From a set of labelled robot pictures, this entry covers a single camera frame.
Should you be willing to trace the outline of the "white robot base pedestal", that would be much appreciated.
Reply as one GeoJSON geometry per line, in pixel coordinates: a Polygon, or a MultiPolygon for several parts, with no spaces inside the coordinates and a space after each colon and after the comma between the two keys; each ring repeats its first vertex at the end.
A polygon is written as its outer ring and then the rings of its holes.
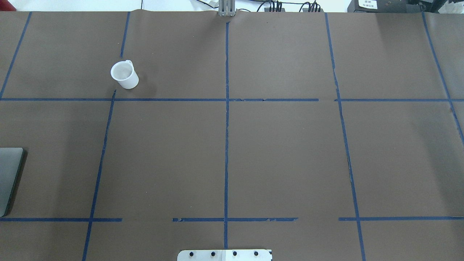
{"type": "Polygon", "coordinates": [[[268,249],[209,249],[182,250],[178,261],[272,261],[272,251],[268,249]]]}

